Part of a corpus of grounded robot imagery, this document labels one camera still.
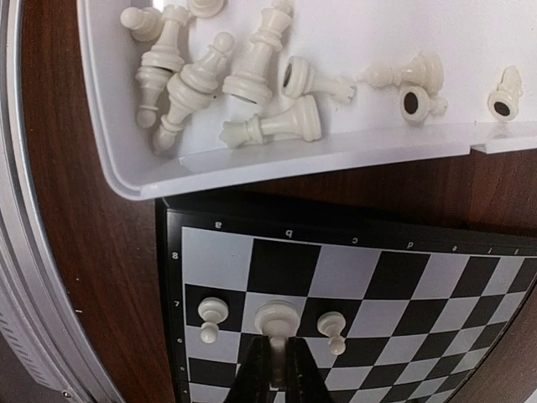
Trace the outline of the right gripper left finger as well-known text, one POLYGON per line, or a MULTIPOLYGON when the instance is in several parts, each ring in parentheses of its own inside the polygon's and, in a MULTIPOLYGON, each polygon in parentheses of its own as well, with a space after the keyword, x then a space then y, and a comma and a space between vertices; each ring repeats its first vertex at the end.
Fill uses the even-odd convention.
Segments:
POLYGON ((271 346, 266 336, 256 336, 249 345, 226 403, 266 403, 271 381, 271 346))

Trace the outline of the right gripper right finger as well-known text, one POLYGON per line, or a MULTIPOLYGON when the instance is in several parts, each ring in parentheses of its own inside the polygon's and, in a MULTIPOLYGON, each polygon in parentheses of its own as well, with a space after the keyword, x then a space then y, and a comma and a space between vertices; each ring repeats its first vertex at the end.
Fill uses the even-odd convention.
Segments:
POLYGON ((286 344, 286 401, 331 402, 331 395, 303 338, 290 338, 286 344))

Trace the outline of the white pawn placed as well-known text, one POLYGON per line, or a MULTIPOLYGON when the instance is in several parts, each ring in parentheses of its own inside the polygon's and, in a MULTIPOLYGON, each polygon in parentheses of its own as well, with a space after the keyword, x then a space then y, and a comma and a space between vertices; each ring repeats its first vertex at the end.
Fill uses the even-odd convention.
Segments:
POLYGON ((207 297, 201 301, 198 315, 202 320, 201 341, 207 344, 214 343, 219 332, 219 324, 226 321, 229 315, 227 303, 216 297, 207 297))
POLYGON ((329 311, 317 321, 318 332, 328 337, 330 352, 335 356, 342 355, 346 350, 345 338, 341 335, 346 324, 345 317, 337 311, 329 311))
POLYGON ((299 325, 299 313, 287 301, 268 301, 256 312, 255 327, 263 336, 268 337, 270 345, 270 384, 274 388, 284 388, 286 343, 296 335, 299 325))

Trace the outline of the black white chess board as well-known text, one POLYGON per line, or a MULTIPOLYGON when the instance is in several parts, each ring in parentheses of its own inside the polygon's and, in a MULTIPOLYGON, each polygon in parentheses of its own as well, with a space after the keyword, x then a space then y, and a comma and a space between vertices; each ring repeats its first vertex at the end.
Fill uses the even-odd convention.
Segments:
POLYGON ((446 402, 492 350, 536 277, 533 238, 386 222, 354 209, 202 194, 155 204, 159 286, 178 402, 222 402, 258 335, 293 304, 337 402, 446 402), (214 343, 197 308, 229 308, 214 343), (317 330, 340 312, 346 350, 317 330))

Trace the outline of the white plastic compartment tray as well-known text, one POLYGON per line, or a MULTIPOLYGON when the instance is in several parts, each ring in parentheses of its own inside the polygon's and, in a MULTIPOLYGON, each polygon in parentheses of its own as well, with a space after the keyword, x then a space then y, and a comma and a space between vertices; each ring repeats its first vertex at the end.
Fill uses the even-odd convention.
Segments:
POLYGON ((536 145, 533 1, 80 1, 108 185, 142 201, 536 145))

